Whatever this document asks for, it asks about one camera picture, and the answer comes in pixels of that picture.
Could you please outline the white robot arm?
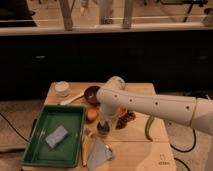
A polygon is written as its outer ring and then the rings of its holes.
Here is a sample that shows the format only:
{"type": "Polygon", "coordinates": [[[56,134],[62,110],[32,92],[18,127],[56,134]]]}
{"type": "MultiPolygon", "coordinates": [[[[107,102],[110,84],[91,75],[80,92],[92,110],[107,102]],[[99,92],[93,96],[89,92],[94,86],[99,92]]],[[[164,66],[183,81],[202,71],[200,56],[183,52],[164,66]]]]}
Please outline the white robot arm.
{"type": "Polygon", "coordinates": [[[126,90],[124,80],[117,76],[102,85],[96,97],[107,116],[117,108],[127,108],[213,136],[213,100],[131,92],[126,90]]]}

